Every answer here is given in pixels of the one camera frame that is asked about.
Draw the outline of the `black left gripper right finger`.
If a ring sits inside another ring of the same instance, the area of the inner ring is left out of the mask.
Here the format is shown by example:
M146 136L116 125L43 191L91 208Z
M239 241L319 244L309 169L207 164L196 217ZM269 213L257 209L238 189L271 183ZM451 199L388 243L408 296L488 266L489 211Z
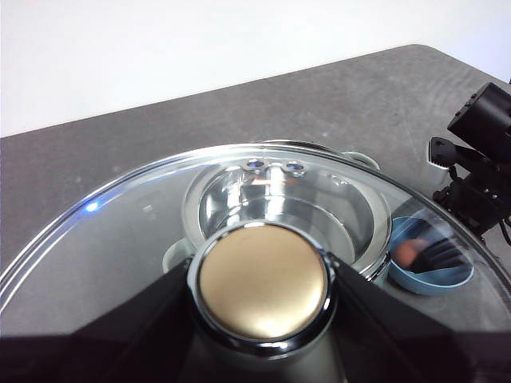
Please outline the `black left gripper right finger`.
M457 332L392 297L344 262L331 328L349 382L508 382L508 332Z

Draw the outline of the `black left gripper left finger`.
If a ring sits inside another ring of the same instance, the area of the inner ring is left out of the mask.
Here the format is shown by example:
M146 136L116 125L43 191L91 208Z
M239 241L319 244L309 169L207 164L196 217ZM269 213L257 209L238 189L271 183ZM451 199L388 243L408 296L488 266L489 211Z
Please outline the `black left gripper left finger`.
M175 382L192 345L185 259L66 335L1 340L3 382Z

